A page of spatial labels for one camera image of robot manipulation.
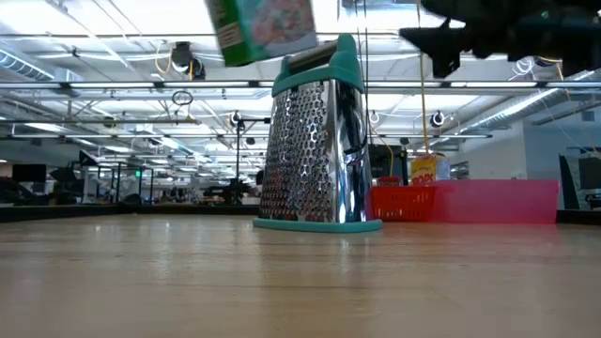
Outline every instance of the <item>table surface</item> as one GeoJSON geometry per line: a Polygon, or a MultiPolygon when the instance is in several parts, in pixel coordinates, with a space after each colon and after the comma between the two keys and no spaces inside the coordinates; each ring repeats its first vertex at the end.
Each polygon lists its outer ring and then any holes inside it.
{"type": "Polygon", "coordinates": [[[0,224],[3,337],[601,337],[601,227],[0,224]]]}

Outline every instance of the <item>food box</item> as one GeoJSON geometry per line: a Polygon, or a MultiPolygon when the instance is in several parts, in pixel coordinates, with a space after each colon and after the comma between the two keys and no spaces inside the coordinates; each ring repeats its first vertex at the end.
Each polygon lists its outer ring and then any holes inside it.
{"type": "Polygon", "coordinates": [[[451,179],[451,165],[444,156],[422,156],[411,163],[411,185],[443,179],[451,179]]]}
{"type": "Polygon", "coordinates": [[[311,0],[208,0],[227,67],[317,45],[311,0]]]}

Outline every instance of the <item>red plastic basket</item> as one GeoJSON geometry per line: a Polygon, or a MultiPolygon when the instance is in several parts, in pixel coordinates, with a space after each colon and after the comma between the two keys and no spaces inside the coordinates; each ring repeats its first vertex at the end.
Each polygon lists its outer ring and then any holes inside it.
{"type": "Polygon", "coordinates": [[[379,177],[376,182],[379,187],[398,187],[401,185],[401,177],[379,177]]]}
{"type": "Polygon", "coordinates": [[[373,187],[374,216],[382,221],[425,222],[432,215],[436,187],[373,187]]]}

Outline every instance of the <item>pink plastic bin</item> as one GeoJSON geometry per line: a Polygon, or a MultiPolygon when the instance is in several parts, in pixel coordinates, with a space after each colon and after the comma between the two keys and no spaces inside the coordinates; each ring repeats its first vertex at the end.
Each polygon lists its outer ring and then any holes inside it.
{"type": "Polygon", "coordinates": [[[429,183],[438,187],[430,222],[555,223],[556,180],[465,179],[429,183]]]}

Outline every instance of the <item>box grater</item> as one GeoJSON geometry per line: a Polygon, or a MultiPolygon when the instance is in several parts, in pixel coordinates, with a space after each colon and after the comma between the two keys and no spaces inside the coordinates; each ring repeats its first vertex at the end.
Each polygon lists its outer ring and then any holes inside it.
{"type": "Polygon", "coordinates": [[[272,91],[255,226],[316,232],[381,228],[371,206],[363,90],[351,35],[283,60],[272,91]]]}

